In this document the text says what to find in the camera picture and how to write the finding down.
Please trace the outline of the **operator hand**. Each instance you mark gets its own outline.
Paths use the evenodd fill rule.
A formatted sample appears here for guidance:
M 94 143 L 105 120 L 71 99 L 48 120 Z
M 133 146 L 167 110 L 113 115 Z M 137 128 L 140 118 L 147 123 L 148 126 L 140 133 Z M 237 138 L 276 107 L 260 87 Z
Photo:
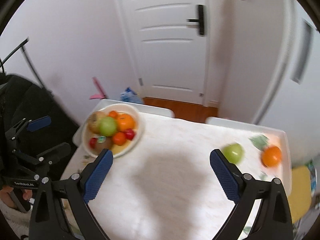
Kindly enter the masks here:
M 19 210 L 22 207 L 21 199 L 25 202 L 29 202 L 30 198 L 33 196 L 31 190 L 17 189 L 14 191 L 13 187 L 7 185 L 3 186 L 1 189 L 1 201 L 12 209 Z

